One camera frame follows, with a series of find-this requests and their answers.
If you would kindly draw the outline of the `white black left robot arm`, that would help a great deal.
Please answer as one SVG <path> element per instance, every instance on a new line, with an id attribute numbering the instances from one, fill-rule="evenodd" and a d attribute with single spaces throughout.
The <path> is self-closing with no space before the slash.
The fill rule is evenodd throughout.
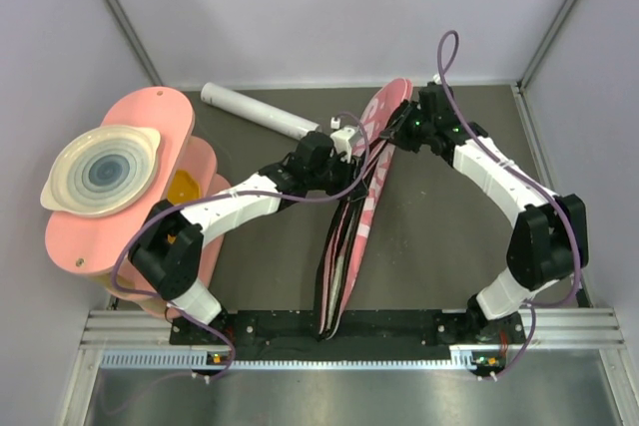
<path id="1" fill-rule="evenodd" d="M 358 189 L 370 153 L 363 128 L 306 134 L 296 149 L 235 187 L 174 206 L 154 205 L 126 247 L 130 264 L 154 292 L 192 321 L 205 342 L 226 333 L 223 307 L 199 278 L 206 246 L 261 216 L 298 203 L 325 203 Z"/>

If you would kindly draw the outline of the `white shuttlecock tube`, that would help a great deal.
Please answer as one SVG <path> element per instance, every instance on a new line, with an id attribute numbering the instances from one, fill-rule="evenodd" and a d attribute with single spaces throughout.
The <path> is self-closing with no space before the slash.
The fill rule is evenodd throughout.
<path id="1" fill-rule="evenodd" d="M 200 96 L 207 105 L 292 139 L 300 140 L 310 132 L 320 131 L 316 122 L 211 82 L 204 85 Z"/>

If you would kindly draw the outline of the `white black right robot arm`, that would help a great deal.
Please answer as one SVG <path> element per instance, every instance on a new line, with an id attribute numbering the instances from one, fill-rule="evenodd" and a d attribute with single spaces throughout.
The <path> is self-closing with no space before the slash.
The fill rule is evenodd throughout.
<path id="1" fill-rule="evenodd" d="M 587 265 L 586 206 L 575 194 L 560 196 L 533 180 L 481 126 L 461 120 L 452 99 L 451 92 L 429 83 L 417 100 L 399 104 L 380 136 L 404 151 L 428 146 L 475 183 L 510 222 L 505 269 L 467 302 L 465 328 L 473 339 L 486 342 L 524 302 Z"/>

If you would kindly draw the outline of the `pink racket cover bag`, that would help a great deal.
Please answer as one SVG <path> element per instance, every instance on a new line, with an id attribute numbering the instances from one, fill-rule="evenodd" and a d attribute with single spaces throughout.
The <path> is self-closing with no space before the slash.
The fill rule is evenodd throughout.
<path id="1" fill-rule="evenodd" d="M 410 99 L 410 80 L 398 78 L 368 102 L 360 121 L 369 140 L 369 158 L 359 190 L 339 201 L 331 219 L 316 274 L 314 337 L 332 339 L 353 292 L 371 230 L 375 208 L 390 168 L 395 146 L 383 140 L 391 115 Z"/>

